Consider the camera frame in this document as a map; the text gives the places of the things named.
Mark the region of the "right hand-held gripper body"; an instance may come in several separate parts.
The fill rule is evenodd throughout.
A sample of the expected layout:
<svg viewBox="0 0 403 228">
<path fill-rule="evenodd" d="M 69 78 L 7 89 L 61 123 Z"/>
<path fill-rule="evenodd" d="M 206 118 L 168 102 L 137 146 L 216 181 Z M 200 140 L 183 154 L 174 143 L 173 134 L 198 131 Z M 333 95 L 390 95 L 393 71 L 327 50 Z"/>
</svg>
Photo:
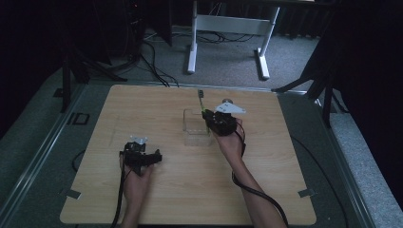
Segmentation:
<svg viewBox="0 0 403 228">
<path fill-rule="evenodd" d="M 223 102 L 215 107 L 209 121 L 210 129 L 219 136 L 228 136 L 237 130 L 237 120 L 233 114 L 245 114 L 246 110 L 231 102 Z"/>
</svg>

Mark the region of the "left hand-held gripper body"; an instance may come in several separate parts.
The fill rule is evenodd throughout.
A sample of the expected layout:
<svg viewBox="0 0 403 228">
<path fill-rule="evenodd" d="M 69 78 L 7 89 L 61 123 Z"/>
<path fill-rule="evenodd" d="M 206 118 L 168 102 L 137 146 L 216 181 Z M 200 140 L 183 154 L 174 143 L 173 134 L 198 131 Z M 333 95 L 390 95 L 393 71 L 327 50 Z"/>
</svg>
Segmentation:
<svg viewBox="0 0 403 228">
<path fill-rule="evenodd" d="M 141 174 L 142 167 L 144 166 L 145 147 L 147 137 L 130 137 L 131 141 L 128 142 L 124 150 L 120 152 L 122 158 L 122 172 L 125 173 L 127 167 L 136 174 Z"/>
</svg>

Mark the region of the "green toothbrush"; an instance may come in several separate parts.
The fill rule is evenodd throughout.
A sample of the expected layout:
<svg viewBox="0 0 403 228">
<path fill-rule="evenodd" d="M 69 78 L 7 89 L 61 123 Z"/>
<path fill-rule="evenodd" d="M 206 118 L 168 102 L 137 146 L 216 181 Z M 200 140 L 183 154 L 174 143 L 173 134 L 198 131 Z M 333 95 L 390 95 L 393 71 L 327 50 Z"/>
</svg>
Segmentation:
<svg viewBox="0 0 403 228">
<path fill-rule="evenodd" d="M 205 107 L 204 107 L 204 104 L 203 104 L 203 101 L 202 101 L 203 97 L 204 97 L 203 90 L 198 89 L 198 98 L 199 98 L 199 103 L 200 103 L 200 106 L 201 106 L 201 116 L 204 119 Z M 206 126 L 206 134 L 207 134 L 207 136 L 210 136 L 210 129 L 209 129 L 207 123 L 205 123 L 205 126 Z"/>
</svg>

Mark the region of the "clear plastic box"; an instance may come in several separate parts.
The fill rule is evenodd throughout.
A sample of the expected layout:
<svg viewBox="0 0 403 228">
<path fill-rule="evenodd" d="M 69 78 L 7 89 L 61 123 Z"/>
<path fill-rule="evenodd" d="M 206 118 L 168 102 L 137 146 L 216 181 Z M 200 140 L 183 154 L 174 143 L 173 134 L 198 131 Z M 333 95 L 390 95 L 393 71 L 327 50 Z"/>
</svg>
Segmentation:
<svg viewBox="0 0 403 228">
<path fill-rule="evenodd" d="M 193 109 L 182 113 L 183 140 L 186 146 L 209 146 L 211 135 L 202 114 Z"/>
</svg>

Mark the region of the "person's right hand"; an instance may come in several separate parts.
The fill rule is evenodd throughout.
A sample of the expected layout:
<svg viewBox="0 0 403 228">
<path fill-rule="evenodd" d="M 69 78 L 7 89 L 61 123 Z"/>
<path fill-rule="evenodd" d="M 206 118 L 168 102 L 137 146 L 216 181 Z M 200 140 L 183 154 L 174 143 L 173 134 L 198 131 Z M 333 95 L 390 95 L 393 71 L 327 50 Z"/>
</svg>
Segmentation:
<svg viewBox="0 0 403 228">
<path fill-rule="evenodd" d="M 219 145 L 221 153 L 230 164 L 240 163 L 244 153 L 245 133 L 242 120 L 237 119 L 237 129 L 228 136 L 219 136 L 214 133 L 214 137 Z"/>
</svg>

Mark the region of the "person's left hand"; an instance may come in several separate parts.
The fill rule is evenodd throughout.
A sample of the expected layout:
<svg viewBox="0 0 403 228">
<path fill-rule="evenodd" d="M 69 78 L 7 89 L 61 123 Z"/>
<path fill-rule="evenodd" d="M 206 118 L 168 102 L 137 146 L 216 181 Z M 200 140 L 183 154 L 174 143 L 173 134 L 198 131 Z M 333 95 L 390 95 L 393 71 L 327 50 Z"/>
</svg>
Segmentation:
<svg viewBox="0 0 403 228">
<path fill-rule="evenodd" d="M 121 159 L 124 171 L 124 195 L 129 208 L 140 208 L 145 200 L 151 181 L 154 165 L 147 166 L 141 176 L 134 173 Z"/>
</svg>

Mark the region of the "black tripod stand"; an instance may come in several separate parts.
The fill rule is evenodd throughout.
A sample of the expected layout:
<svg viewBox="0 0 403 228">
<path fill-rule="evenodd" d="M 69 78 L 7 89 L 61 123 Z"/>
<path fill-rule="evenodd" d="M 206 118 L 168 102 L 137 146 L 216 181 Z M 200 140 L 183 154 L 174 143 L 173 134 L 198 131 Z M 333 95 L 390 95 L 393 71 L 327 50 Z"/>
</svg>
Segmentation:
<svg viewBox="0 0 403 228">
<path fill-rule="evenodd" d="M 104 74 L 113 81 L 126 82 L 126 79 L 117 76 L 111 70 L 106 69 L 104 66 L 86 57 L 78 48 L 71 48 L 67 51 L 62 64 L 62 87 L 57 88 L 53 94 L 54 97 L 60 97 L 62 99 L 62 113 L 67 111 L 72 101 L 71 76 L 74 76 L 77 83 L 87 84 L 90 79 L 87 72 L 89 68 Z"/>
<path fill-rule="evenodd" d="M 300 86 L 308 81 L 313 81 L 305 95 L 310 100 L 316 100 L 321 93 L 324 93 L 322 105 L 322 121 L 325 126 L 330 128 L 330 114 L 332 107 L 332 99 L 334 94 L 334 82 L 336 77 L 336 67 L 333 65 L 324 66 L 321 69 L 314 70 L 312 73 L 303 73 L 300 78 L 290 84 L 273 88 L 272 92 L 285 93 L 296 86 Z"/>
</svg>

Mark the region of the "dark computer tower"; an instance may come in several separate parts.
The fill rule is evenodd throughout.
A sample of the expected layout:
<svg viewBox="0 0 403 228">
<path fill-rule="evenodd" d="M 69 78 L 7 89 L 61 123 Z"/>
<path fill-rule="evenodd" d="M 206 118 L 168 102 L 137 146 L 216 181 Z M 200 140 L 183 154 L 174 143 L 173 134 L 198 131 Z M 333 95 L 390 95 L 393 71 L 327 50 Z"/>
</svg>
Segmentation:
<svg viewBox="0 0 403 228">
<path fill-rule="evenodd" d="M 137 62 L 140 59 L 141 46 L 146 28 L 146 2 L 145 0 L 123 1 L 128 35 L 125 48 L 127 59 L 132 62 Z"/>
</svg>

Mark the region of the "white desk frame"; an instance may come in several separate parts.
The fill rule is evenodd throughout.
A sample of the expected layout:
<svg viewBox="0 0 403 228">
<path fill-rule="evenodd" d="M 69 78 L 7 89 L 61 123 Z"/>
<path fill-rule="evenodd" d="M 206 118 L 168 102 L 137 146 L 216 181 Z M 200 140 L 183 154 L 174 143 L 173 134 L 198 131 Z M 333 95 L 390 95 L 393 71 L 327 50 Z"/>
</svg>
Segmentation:
<svg viewBox="0 0 403 228">
<path fill-rule="evenodd" d="M 198 14 L 197 0 L 193 1 L 192 7 L 192 42 L 187 64 L 188 73 L 192 74 L 196 71 L 198 32 L 214 31 L 263 36 L 264 40 L 261 47 L 256 50 L 256 57 L 259 64 L 261 77 L 264 80 L 268 80 L 270 78 L 269 67 L 266 62 L 265 54 L 276 25 L 280 7 L 274 7 L 268 20 Z"/>
</svg>

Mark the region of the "metal floor rail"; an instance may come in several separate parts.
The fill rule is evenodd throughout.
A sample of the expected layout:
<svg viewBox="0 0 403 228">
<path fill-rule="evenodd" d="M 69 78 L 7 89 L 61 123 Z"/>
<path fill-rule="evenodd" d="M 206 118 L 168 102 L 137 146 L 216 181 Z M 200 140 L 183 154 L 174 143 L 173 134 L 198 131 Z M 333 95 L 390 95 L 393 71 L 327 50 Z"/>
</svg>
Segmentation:
<svg viewBox="0 0 403 228">
<path fill-rule="evenodd" d="M 333 157 L 338 175 L 343 182 L 345 192 L 348 196 L 350 205 L 354 211 L 356 220 L 361 228 L 374 228 L 374 222 L 366 206 L 365 200 L 359 186 L 355 181 L 355 175 L 350 168 L 348 157 L 345 154 L 346 146 L 336 132 L 336 129 L 331 125 L 331 115 L 324 114 L 325 109 L 332 109 L 332 105 L 326 105 L 321 97 L 314 99 L 314 103 L 320 109 L 319 113 L 323 119 L 324 128 L 328 134 L 329 141 L 333 147 Z"/>
<path fill-rule="evenodd" d="M 61 131 L 67 123 L 73 109 L 80 101 L 86 85 L 77 85 L 72 93 L 70 103 L 62 113 L 59 113 L 55 123 L 50 129 L 49 133 L 41 143 L 40 147 L 36 150 L 33 158 L 22 172 L 20 178 L 12 188 L 7 200 L 0 208 L 0 226 L 4 226 L 6 220 L 11 218 L 17 210 L 30 186 L 34 182 L 39 170 L 43 163 L 46 161 L 50 150 L 59 138 Z"/>
</svg>

